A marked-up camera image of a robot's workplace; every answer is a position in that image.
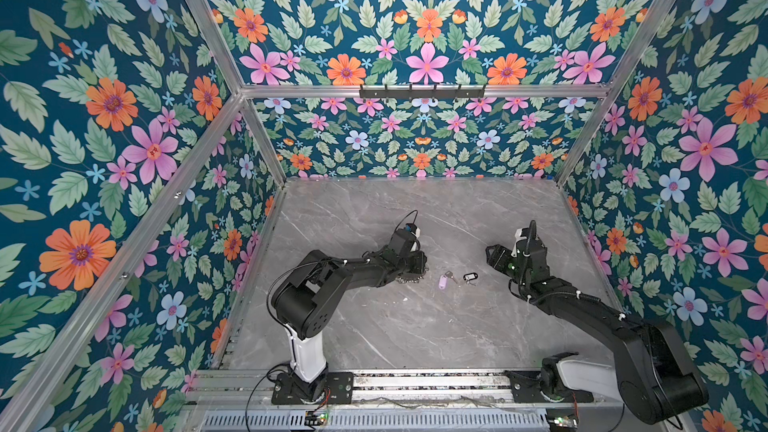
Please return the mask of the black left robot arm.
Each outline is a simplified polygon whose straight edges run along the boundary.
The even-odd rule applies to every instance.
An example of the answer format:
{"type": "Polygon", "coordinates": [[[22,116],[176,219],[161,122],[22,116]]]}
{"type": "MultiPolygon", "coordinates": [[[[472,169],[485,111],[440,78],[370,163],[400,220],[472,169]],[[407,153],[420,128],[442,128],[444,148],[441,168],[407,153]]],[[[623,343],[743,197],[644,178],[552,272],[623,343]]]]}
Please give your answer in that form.
{"type": "Polygon", "coordinates": [[[415,223],[407,223],[393,232],[388,244],[359,258],[313,250],[268,293],[272,316],[287,331],[291,372],[299,381],[314,384],[327,373],[322,332],[346,292],[421,280],[427,256],[420,235],[415,223]]]}

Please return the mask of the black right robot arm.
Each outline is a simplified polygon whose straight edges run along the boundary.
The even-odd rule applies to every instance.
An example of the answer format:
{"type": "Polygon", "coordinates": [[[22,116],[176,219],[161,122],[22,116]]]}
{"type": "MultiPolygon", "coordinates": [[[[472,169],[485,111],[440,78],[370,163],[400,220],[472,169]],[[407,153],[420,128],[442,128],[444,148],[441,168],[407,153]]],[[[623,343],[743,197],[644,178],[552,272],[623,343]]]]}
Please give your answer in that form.
{"type": "Polygon", "coordinates": [[[610,397],[649,425],[708,403],[707,386],[671,324],[626,314],[552,275],[547,254],[536,223],[516,231],[513,247],[485,250],[487,264],[508,277],[514,297],[587,333],[613,361],[590,362],[575,352],[543,359],[538,383],[546,397],[577,391],[610,397]]]}

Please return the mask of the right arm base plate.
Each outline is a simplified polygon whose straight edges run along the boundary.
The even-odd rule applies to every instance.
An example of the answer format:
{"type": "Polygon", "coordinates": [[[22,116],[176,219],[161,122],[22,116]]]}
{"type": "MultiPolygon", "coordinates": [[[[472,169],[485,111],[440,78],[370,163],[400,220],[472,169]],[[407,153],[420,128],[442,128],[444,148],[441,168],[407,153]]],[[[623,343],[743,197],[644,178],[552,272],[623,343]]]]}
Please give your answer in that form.
{"type": "Polygon", "coordinates": [[[543,370],[505,370],[510,390],[517,403],[563,403],[575,399],[578,403],[592,403],[594,395],[583,390],[566,388],[559,379],[543,370]]]}

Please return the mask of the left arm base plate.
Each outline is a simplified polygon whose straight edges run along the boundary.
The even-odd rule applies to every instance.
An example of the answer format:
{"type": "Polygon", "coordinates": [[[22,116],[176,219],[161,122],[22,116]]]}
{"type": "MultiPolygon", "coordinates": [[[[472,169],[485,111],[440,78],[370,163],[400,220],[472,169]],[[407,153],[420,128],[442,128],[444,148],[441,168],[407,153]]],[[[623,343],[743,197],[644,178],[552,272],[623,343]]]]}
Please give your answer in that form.
{"type": "Polygon", "coordinates": [[[347,405],[352,402],[355,375],[351,372],[322,372],[305,382],[293,372],[278,375],[272,405],[347,405]]]}

